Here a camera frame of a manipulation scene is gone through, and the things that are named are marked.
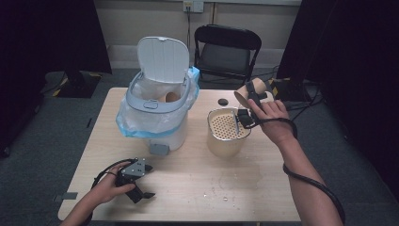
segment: human hand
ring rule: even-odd
[[[94,202],[96,205],[99,205],[101,203],[113,200],[120,194],[124,194],[130,190],[133,190],[136,187],[134,184],[115,186],[118,170],[129,164],[130,162],[120,163],[110,169],[105,177],[99,182],[99,184],[93,187],[87,194],[90,201]]]
[[[262,109],[260,109],[252,99],[248,100],[248,104],[260,120],[277,118],[289,119],[287,109],[280,100],[262,103]],[[262,123],[261,128],[270,140],[277,145],[285,140],[294,138],[291,126],[286,122],[270,121]]]

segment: left hand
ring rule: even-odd
[[[116,196],[133,190],[136,187],[134,184],[115,186],[115,180],[118,170],[129,164],[130,162],[120,163],[110,169],[108,171],[109,173],[105,175],[105,177],[99,182],[99,184],[97,184],[89,191],[88,196],[90,197],[91,201],[99,205],[101,203],[110,202]]]

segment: baseboard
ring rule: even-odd
[[[140,68],[135,45],[109,45],[107,48],[111,68]],[[194,63],[194,49],[190,49],[190,65]],[[261,49],[255,68],[274,68],[281,62],[284,49]]]

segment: handheld controller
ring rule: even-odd
[[[142,192],[137,186],[136,180],[143,177],[146,172],[151,171],[152,166],[146,165],[145,159],[135,158],[132,163],[121,168],[117,174],[117,180],[115,181],[116,186],[124,186],[127,184],[135,184],[136,187],[126,192],[126,195],[134,202],[137,203],[141,199],[149,199],[155,195],[155,193]]]

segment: white wall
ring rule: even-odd
[[[187,43],[188,22],[182,2],[96,0],[95,4],[107,45],[136,45],[146,36],[165,36]],[[194,32],[201,25],[214,22],[238,26],[261,37],[263,50],[257,62],[278,64],[298,8],[205,2],[203,13],[191,13],[190,49],[194,48]]]

